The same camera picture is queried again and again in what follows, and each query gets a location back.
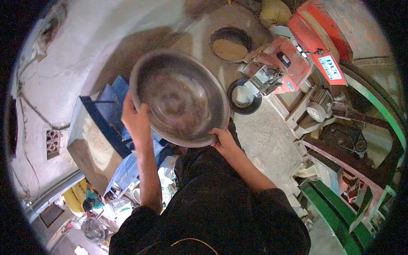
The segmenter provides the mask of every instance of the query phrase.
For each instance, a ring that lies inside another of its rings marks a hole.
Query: stainless steel bowl
[[[151,128],[184,147],[204,147],[216,139],[212,128],[226,129],[229,104],[215,76],[195,58],[170,50],[142,56],[130,76],[133,103],[150,107]]]

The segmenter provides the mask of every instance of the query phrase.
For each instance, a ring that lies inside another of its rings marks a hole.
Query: person
[[[137,152],[140,207],[112,237],[109,254],[308,254],[306,226],[247,158],[235,126],[213,129],[217,142],[189,148],[175,164],[179,190],[162,211],[149,107],[126,96],[122,121]]]
[[[97,193],[91,191],[93,190],[90,184],[86,186],[86,199],[82,203],[82,208],[86,213],[89,213],[92,209],[100,209],[105,206],[105,201],[100,197],[101,201],[97,198]]]

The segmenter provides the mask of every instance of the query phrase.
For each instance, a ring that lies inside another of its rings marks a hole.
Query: machine label
[[[342,79],[340,71],[337,69],[337,66],[331,56],[319,58],[319,61],[330,80]]]
[[[286,85],[288,85],[291,91],[295,91],[295,88],[292,86],[292,83],[286,82]]]

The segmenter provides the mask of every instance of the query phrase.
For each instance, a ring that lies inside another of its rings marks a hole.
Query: metal pipe
[[[53,188],[47,191],[43,196],[41,196],[31,207],[31,209],[26,213],[27,220],[29,223],[33,221],[51,204],[57,197],[61,196],[65,191],[70,189],[80,180],[85,178],[81,170],[76,170],[69,177],[57,183]]]

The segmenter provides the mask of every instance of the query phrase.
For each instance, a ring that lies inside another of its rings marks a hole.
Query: red machine
[[[297,91],[311,74],[313,65],[329,84],[346,85],[338,63],[352,61],[353,52],[318,0],[300,6],[287,28],[290,32],[285,36],[278,35],[252,52],[248,64],[240,70],[258,89],[257,96]]]

